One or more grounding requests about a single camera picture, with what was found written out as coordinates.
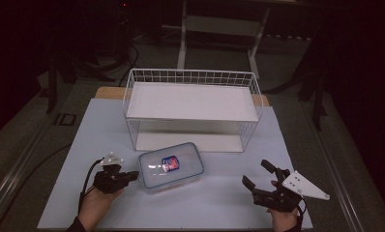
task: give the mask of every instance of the white tabletop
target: white tabletop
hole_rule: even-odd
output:
[[[121,171],[138,170],[140,152],[133,149],[120,100],[91,100],[72,149],[47,201],[38,228],[66,229],[77,212],[78,196],[91,164],[109,152],[124,159]],[[242,185],[247,175],[259,189],[274,190],[274,174],[259,164],[292,169],[272,107],[264,107],[261,120],[244,153],[201,153],[202,177],[179,188],[148,193],[139,181],[131,182],[99,223],[106,230],[256,230],[271,228],[266,209],[252,204]],[[102,170],[99,166],[94,174]],[[304,228],[312,228],[306,212]]]

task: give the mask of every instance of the white triangular marker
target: white triangular marker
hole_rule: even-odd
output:
[[[307,178],[295,171],[291,173],[283,182],[282,185],[300,195],[314,197],[323,200],[329,200],[330,195],[323,192]]]

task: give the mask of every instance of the sticker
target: sticker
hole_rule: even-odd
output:
[[[164,172],[175,171],[180,168],[180,162],[175,156],[162,159],[162,167]]]

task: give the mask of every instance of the clear container lid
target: clear container lid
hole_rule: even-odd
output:
[[[201,157],[191,142],[139,156],[141,181],[147,189],[179,184],[204,172]]]

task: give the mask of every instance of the human hand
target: human hand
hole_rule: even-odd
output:
[[[123,191],[123,189],[120,189],[113,193],[104,194],[95,187],[87,189],[78,214],[78,219],[87,232],[93,231],[99,221],[107,214],[111,203]]]
[[[273,186],[277,185],[277,181],[271,181]],[[272,226],[275,232],[282,232],[291,229],[297,224],[298,210],[295,208],[291,213],[279,212],[268,209],[268,213],[272,216]]]

